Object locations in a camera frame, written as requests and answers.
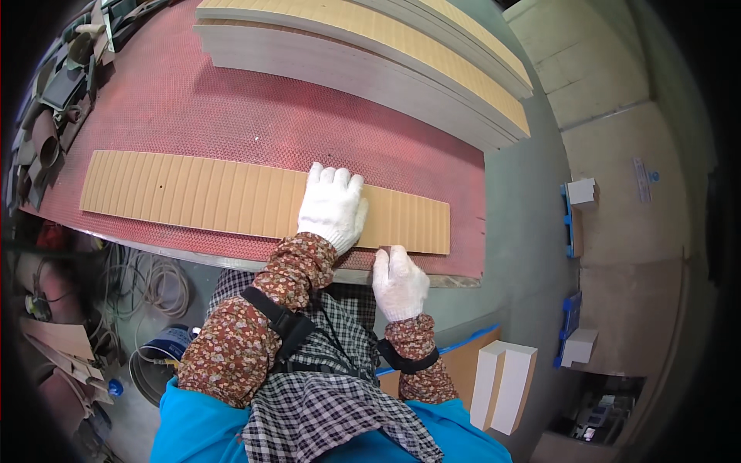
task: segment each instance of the textured red surface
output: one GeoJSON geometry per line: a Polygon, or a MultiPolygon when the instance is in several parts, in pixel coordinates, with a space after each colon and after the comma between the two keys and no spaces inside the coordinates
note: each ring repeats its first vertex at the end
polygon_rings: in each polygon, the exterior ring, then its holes
{"type": "MultiPolygon", "coordinates": [[[[348,167],[368,184],[451,205],[451,254],[415,256],[426,272],[479,278],[484,268],[483,154],[409,116],[347,93],[216,68],[192,31],[199,0],[165,8],[117,54],[39,215],[83,230],[197,253],[264,261],[276,240],[214,233],[78,209],[94,150],[228,159],[293,170],[348,167]]],[[[36,213],[33,208],[26,211],[36,213]]],[[[343,268],[369,269],[372,250],[343,268]]]]}

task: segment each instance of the checkered apron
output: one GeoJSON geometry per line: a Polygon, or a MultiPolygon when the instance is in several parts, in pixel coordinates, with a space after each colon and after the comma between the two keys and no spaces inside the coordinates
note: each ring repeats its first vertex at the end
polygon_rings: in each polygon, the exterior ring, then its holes
{"type": "MultiPolygon", "coordinates": [[[[223,270],[208,315],[222,299],[239,295],[254,276],[223,270]]],[[[311,300],[302,313],[316,324],[316,330],[289,361],[327,365],[343,373],[358,370],[364,379],[308,371],[268,374],[250,403],[250,421],[242,430],[249,461],[311,462],[355,436],[378,429],[417,459],[441,461],[442,451],[419,417],[379,388],[374,374],[379,354],[373,332],[373,291],[367,286],[331,284],[311,300]]]]}

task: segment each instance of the white glove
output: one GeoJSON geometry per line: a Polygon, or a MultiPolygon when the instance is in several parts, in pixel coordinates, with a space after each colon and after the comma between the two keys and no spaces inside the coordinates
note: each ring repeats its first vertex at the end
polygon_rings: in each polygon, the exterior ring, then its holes
{"type": "Polygon", "coordinates": [[[390,322],[411,319],[422,313],[430,279],[403,246],[392,246],[391,257],[383,249],[373,264],[373,294],[376,304],[390,322]]]}
{"type": "Polygon", "coordinates": [[[326,169],[315,162],[306,180],[304,202],[299,210],[299,233],[310,232],[346,253],[360,238],[368,216],[368,200],[360,198],[363,177],[350,177],[347,169],[326,169]]]}

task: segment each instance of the blue cap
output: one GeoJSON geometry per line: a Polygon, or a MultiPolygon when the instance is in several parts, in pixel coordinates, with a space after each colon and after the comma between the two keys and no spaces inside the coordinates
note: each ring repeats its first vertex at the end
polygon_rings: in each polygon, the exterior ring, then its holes
{"type": "Polygon", "coordinates": [[[108,382],[108,394],[114,397],[120,397],[124,393],[124,385],[118,379],[111,379],[108,382]]]}

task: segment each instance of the brown floral arm cover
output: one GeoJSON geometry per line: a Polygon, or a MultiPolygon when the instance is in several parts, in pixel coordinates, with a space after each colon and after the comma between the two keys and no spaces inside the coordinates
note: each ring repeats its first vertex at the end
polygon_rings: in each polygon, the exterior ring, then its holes
{"type": "MultiPolygon", "coordinates": [[[[421,360],[435,348],[434,327],[435,321],[432,317],[423,313],[413,319],[386,325],[386,339],[400,356],[405,359],[421,360]]],[[[450,375],[445,371],[445,363],[440,357],[426,370],[413,375],[402,373],[399,376],[399,398],[440,404],[457,399],[458,391],[450,375]]]]}
{"type": "MultiPolygon", "coordinates": [[[[336,251],[312,233],[283,239],[254,287],[276,304],[306,307],[309,290],[332,282],[336,251]]],[[[178,387],[207,394],[232,407],[249,405],[273,367],[281,339],[268,318],[241,296],[224,299],[183,353],[178,387]]]]}

